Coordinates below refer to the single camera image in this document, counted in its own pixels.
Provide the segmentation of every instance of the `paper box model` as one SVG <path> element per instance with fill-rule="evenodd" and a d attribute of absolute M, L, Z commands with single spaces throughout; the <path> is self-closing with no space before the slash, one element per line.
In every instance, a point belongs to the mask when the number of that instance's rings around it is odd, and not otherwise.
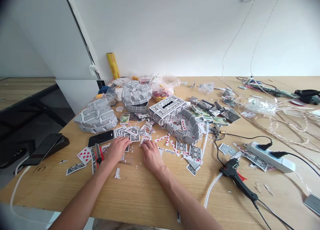
<path fill-rule="evenodd" d="M 118 118 L 106 99 L 89 103 L 73 121 L 82 131 L 95 134 L 108 131 L 118 124 Z"/>
<path fill-rule="evenodd" d="M 187 106 L 185 101 L 171 95 L 149 108 L 149 118 L 156 121 L 160 126 L 163 126 L 169 119 L 180 113 Z"/>
<path fill-rule="evenodd" d="M 128 112 L 146 114 L 151 94 L 152 88 L 150 85 L 140 84 L 138 81 L 132 80 L 125 83 L 121 99 Z"/>
<path fill-rule="evenodd" d="M 173 116 L 164 128 L 178 139 L 190 145 L 195 145 L 200 138 L 200 129 L 198 121 L 194 115 L 186 109 Z"/>

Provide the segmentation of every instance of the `clear plastic bag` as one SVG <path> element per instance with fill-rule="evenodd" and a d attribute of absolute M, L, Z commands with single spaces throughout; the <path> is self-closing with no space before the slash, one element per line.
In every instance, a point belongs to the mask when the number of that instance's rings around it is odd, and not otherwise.
<path fill-rule="evenodd" d="M 201 87 L 199 87 L 199 92 L 208 95 L 213 92 L 214 82 L 205 83 Z"/>
<path fill-rule="evenodd" d="M 271 115 L 277 108 L 277 104 L 267 101 L 263 102 L 257 98 L 249 98 L 243 106 L 250 112 L 263 115 Z"/>
<path fill-rule="evenodd" d="M 158 81 L 152 85 L 152 97 L 156 102 L 173 95 L 174 88 L 180 86 L 180 79 L 173 75 L 160 76 Z"/>

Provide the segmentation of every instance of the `smartphone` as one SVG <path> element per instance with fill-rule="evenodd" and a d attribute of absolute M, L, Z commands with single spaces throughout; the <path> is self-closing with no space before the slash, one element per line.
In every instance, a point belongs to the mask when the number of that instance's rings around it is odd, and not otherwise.
<path fill-rule="evenodd" d="M 94 147 L 96 143 L 102 144 L 105 142 L 112 141 L 114 139 L 114 132 L 113 130 L 110 130 L 108 132 L 100 133 L 97 135 L 94 135 L 89 138 L 88 147 Z"/>
<path fill-rule="evenodd" d="M 54 147 L 56 142 L 61 138 L 62 133 L 49 134 L 31 154 L 31 156 L 23 163 L 23 166 L 38 165 L 46 158 L 50 150 Z"/>

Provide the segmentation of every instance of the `paper gift box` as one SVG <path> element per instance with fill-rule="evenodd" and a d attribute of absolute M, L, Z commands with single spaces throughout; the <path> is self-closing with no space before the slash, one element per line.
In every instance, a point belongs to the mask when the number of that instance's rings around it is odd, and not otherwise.
<path fill-rule="evenodd" d="M 128 112 L 146 114 L 151 98 L 152 88 L 148 84 L 140 84 L 136 80 L 125 83 L 121 99 Z"/>

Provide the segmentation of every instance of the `power strip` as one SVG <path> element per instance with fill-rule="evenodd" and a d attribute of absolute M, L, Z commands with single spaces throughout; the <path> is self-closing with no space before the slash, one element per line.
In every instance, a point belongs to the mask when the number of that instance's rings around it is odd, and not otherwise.
<path fill-rule="evenodd" d="M 279 169 L 283 173 L 291 173 L 296 170 L 296 165 L 290 160 L 284 157 L 276 158 L 270 154 L 272 152 L 270 149 L 262 150 L 261 148 L 258 147 L 258 145 L 259 144 L 257 142 L 251 142 L 249 144 L 245 144 L 245 147 L 247 148 L 247 150 L 261 157 L 267 163 L 271 164 L 272 166 Z"/>

